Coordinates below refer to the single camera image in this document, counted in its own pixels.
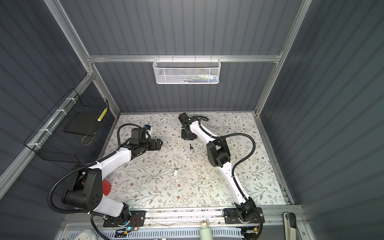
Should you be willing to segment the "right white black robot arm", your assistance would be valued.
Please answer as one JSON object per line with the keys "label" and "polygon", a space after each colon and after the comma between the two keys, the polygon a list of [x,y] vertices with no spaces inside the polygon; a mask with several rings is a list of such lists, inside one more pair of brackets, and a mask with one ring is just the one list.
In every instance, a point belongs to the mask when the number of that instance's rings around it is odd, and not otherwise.
{"label": "right white black robot arm", "polygon": [[[200,139],[206,144],[207,156],[210,164],[220,170],[232,192],[239,219],[242,222],[248,222],[251,219],[257,219],[260,224],[264,223],[261,213],[257,210],[254,200],[246,193],[245,189],[238,179],[236,167],[250,158],[256,150],[255,140],[244,133],[232,133],[224,136],[216,136],[210,132],[202,121],[209,119],[203,116],[188,116],[182,113],[178,117],[182,124],[182,139],[194,140]],[[241,136],[248,138],[252,143],[251,151],[234,165],[231,163],[231,153],[227,144],[227,138]]]}

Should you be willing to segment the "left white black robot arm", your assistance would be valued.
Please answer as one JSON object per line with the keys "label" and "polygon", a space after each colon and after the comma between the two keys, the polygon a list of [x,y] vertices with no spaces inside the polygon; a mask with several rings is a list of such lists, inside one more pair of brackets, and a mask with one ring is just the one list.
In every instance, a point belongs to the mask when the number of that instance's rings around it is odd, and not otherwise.
{"label": "left white black robot arm", "polygon": [[62,196],[62,203],[88,212],[109,216],[126,224],[131,221],[129,206],[113,200],[103,192],[103,180],[121,165],[127,164],[147,151],[159,151],[163,145],[160,139],[151,137],[150,128],[133,128],[131,137],[121,142],[111,154],[96,161],[94,166],[76,172],[70,187]]}

